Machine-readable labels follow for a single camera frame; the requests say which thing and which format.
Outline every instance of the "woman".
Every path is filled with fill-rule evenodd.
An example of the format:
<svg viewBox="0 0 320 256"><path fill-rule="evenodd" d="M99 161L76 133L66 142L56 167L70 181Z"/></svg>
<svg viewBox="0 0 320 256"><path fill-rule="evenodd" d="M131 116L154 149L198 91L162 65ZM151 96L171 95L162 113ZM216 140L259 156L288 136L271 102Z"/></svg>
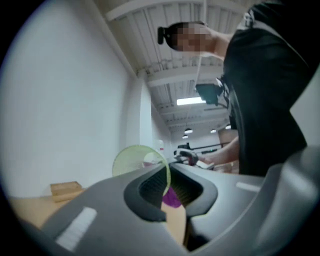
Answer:
<svg viewBox="0 0 320 256"><path fill-rule="evenodd" d="M229 91L238 137L200 160L218 165L239 159L240 174L264 176L270 166L307 145L290 108L319 65L319 40L311 26L318 22L312 11L289 1L257 4L233 35L202 22L158 29L160 44L165 39L176 51L224 61L220 80Z"/></svg>

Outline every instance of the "black shirt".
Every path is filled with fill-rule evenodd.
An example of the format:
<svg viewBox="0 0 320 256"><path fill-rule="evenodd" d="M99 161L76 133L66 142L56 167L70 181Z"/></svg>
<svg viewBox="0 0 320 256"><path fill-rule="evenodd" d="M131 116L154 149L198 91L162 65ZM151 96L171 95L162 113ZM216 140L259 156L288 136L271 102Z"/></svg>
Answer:
<svg viewBox="0 0 320 256"><path fill-rule="evenodd" d="M319 50L318 42L308 44L288 28L298 16L286 5L259 4L252 10L256 20L273 27L309 65L281 38L262 29L238 30L230 41L224 77L239 134L239 171L264 176L270 166L307 145L290 108L317 68ZM303 22L299 28L306 26ZM313 56L308 53L312 47Z"/></svg>

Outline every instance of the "gray plastic housing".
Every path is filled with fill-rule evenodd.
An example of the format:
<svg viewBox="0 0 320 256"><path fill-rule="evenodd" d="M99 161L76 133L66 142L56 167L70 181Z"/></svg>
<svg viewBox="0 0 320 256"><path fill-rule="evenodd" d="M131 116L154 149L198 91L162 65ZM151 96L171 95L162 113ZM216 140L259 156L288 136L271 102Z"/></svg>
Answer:
<svg viewBox="0 0 320 256"><path fill-rule="evenodd" d="M308 147L284 165L274 165L265 178L172 164L171 168L190 179L199 176L217 189L217 198L206 214L189 218L193 231L208 240L189 252L173 240L164 222L142 219L124 200L130 182L162 168L150 166L98 182L52 215L42 231L54 240L83 207L90 207L97 210L97 216L76 255L265 256L288 244L319 202L318 147ZM249 191L237 183L260 189Z"/></svg>

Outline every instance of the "ceiling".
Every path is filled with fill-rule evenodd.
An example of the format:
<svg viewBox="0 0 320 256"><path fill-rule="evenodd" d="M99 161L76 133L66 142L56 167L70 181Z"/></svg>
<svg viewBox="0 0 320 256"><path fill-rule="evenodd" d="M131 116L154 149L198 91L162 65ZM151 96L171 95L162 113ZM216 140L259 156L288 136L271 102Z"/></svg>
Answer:
<svg viewBox="0 0 320 256"><path fill-rule="evenodd" d="M152 103L168 128L223 128L226 109L205 103L177 106L177 99L198 97L195 81L206 84L222 74L223 62L215 57L190 57L157 43L158 27L177 22L205 21L218 32L233 33L243 13L260 0L94 0L105 25L127 62L137 74L147 73Z"/></svg>

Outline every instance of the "white stripe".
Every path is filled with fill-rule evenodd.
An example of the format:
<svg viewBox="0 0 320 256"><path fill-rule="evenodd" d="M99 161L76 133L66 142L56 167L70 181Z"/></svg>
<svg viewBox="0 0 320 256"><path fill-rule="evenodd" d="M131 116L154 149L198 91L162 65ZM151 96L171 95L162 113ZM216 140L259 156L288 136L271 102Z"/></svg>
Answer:
<svg viewBox="0 0 320 256"><path fill-rule="evenodd" d="M237 182L235 184L235 186L237 188L239 188L239 189L252 191L252 192L256 192L256 193L260 191L260 187L259 186L252 185L252 184L247 184L247 183L243 183L243 182Z"/></svg>
<svg viewBox="0 0 320 256"><path fill-rule="evenodd" d="M64 232L57 237L56 243L68 251L74 252L79 241L96 218L96 215L97 211L95 209L84 207Z"/></svg>

